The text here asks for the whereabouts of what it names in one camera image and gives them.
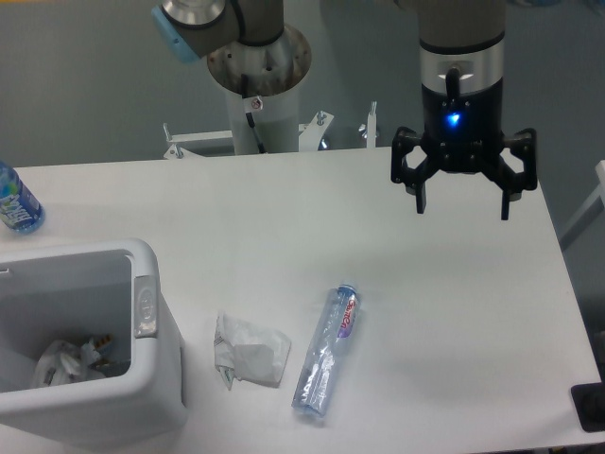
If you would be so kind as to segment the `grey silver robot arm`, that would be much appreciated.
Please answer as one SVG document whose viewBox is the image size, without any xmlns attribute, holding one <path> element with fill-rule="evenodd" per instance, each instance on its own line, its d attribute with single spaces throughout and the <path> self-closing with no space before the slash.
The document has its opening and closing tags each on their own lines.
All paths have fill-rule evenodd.
<svg viewBox="0 0 605 454">
<path fill-rule="evenodd" d="M 537 187 L 537 134 L 501 129 L 506 5 L 502 1 L 414 1 L 419 25 L 423 131 L 399 128 L 390 178 L 405 186 L 416 209 L 436 173 L 484 175 L 502 193 L 501 215 Z M 239 154 L 295 151 L 294 110 L 272 101 L 298 86 L 311 51 L 285 22 L 280 1 L 162 1 L 151 16 L 183 62 L 206 60 L 215 81 L 234 96 L 231 130 Z"/>
</svg>

